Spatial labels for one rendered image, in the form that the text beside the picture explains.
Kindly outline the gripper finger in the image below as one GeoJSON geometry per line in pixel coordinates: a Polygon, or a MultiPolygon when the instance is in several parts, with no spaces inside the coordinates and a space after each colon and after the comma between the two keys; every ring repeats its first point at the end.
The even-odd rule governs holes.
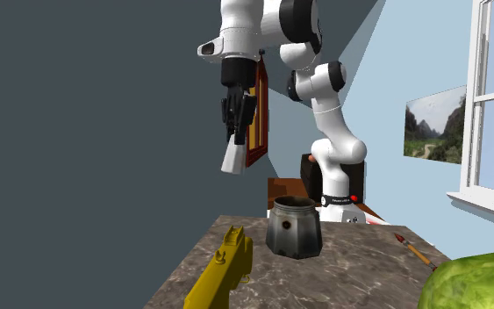
{"type": "Polygon", "coordinates": [[[222,122],[226,126],[226,141],[229,141],[234,134],[234,111],[233,103],[227,98],[221,99],[222,122]]]}
{"type": "Polygon", "coordinates": [[[248,127],[253,123],[257,98],[242,87],[229,88],[226,98],[233,103],[234,134],[227,142],[221,170],[228,174],[239,175],[246,167],[246,134],[248,127]]]}

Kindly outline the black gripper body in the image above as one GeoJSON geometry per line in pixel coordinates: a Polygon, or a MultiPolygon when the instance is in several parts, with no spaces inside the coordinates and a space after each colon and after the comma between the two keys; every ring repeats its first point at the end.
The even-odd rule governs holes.
{"type": "Polygon", "coordinates": [[[256,71],[258,62],[242,57],[225,58],[221,62],[222,85],[231,88],[237,85],[245,90],[256,84],[256,71]]]}

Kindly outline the black box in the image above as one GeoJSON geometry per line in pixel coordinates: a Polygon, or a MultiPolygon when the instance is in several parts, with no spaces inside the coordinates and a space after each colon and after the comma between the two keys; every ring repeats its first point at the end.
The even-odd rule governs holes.
{"type": "MultiPolygon", "coordinates": [[[[354,197],[355,204],[362,204],[365,191],[365,162],[340,166],[349,179],[349,196],[354,197]]],[[[309,160],[309,154],[303,154],[301,157],[300,176],[308,197],[319,204],[323,189],[322,173],[320,166],[309,160]]]]}

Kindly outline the grey metal moka pot base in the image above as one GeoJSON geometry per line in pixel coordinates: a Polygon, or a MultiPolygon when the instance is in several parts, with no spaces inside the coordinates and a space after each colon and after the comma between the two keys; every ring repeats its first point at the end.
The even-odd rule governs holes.
{"type": "Polygon", "coordinates": [[[266,244],[274,254],[297,260],[319,256],[323,242],[315,202],[299,196],[275,198],[266,244]]]}

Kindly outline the yellow toy gun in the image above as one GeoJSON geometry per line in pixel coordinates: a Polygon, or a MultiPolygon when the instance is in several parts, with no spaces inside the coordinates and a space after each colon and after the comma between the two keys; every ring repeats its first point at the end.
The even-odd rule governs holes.
{"type": "Polygon", "coordinates": [[[248,283],[253,267],[253,240],[243,226],[230,226],[221,246],[183,302],[183,309],[229,309],[230,291],[248,283]]]}

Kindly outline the white window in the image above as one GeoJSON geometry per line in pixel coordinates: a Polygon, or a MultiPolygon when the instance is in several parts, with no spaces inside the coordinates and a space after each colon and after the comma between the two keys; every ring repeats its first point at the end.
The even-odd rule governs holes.
{"type": "Polygon", "coordinates": [[[447,194],[455,203],[462,203],[492,215],[494,190],[481,186],[479,175],[484,107],[486,103],[494,101],[494,92],[485,92],[493,1],[472,0],[460,189],[447,194]]]}

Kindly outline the green watermelon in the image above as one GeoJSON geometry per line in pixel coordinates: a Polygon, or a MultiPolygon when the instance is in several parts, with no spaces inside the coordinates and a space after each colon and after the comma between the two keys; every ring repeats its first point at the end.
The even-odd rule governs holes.
{"type": "Polygon", "coordinates": [[[417,309],[494,309],[494,253],[439,265],[426,280],[417,309]]]}

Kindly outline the red framed yellow wall picture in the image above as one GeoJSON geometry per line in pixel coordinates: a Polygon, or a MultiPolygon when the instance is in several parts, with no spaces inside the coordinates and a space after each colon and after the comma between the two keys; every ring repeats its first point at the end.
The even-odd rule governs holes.
{"type": "Polygon", "coordinates": [[[268,75],[262,56],[257,64],[256,84],[249,94],[256,96],[257,106],[247,131],[247,168],[268,152],[268,75]]]}

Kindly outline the landscape wall picture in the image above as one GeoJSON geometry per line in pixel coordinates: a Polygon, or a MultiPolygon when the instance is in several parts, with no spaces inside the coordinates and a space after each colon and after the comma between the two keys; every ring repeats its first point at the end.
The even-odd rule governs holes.
{"type": "Polygon", "coordinates": [[[406,103],[404,156],[462,163],[466,86],[406,103]]]}

